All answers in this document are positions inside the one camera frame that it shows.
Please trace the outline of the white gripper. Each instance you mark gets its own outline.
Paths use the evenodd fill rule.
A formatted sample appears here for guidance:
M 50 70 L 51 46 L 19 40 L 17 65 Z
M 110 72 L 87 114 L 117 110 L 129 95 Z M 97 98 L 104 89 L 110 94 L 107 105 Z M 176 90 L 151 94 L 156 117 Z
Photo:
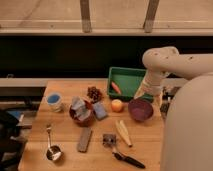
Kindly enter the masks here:
M 139 97 L 142 97 L 144 94 L 149 94 L 152 96 L 160 96 L 162 93 L 162 87 L 161 86 L 155 86 L 151 85 L 150 83 L 147 83 L 145 80 L 143 80 L 138 87 L 137 91 L 135 92 L 134 98 L 137 99 Z

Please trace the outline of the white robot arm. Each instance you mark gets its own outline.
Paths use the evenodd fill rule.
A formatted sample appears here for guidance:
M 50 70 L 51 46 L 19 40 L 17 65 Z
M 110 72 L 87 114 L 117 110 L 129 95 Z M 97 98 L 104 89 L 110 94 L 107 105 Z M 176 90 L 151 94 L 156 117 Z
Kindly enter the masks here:
M 168 109 L 160 171 L 213 171 L 213 53 L 151 48 L 142 62 L 146 74 L 136 97 L 160 95 L 162 81 L 170 74 L 186 80 Z

